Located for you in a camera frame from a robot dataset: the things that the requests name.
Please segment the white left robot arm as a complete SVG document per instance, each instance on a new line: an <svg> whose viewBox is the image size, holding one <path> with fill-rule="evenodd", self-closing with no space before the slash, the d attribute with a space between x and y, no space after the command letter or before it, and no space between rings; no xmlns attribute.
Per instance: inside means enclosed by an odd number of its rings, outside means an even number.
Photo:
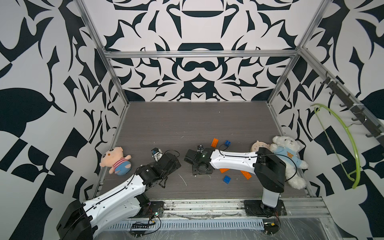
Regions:
<svg viewBox="0 0 384 240"><path fill-rule="evenodd" d="M178 157L164 153L158 161L138 167L132 176L94 199L74 200L63 213L56 229L61 240L92 240L110 226L135 217L149 203L145 192L165 187L168 176L179 169Z"/></svg>

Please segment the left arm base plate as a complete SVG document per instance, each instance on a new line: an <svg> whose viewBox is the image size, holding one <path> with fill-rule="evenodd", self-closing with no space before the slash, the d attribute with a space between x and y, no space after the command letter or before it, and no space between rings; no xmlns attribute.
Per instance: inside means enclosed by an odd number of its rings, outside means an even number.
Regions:
<svg viewBox="0 0 384 240"><path fill-rule="evenodd" d="M164 212L164 205L164 201L149 202L140 209L140 211L137 215L134 216L134 218L149 218L153 215L162 217Z"/></svg>

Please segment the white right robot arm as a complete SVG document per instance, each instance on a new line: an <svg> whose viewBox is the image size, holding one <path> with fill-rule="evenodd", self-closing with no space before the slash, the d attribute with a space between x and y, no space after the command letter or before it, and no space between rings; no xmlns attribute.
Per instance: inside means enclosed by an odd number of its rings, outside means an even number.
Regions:
<svg viewBox="0 0 384 240"><path fill-rule="evenodd" d="M260 147L256 152L236 153L199 147L188 150L184 161L193 167L193 175L210 175L215 169L244 171L258 177L263 186L261 207L275 209L285 190L286 163L270 150Z"/></svg>

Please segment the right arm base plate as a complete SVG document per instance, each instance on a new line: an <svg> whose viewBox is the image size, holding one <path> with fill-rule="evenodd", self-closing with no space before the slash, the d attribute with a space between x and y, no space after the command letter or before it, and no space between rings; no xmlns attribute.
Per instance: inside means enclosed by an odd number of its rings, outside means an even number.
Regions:
<svg viewBox="0 0 384 240"><path fill-rule="evenodd" d="M268 207L261 200L244 200L244 208L246 215L249 217L270 218L273 216L286 216L287 211L282 200L278 200L275 208Z"/></svg>

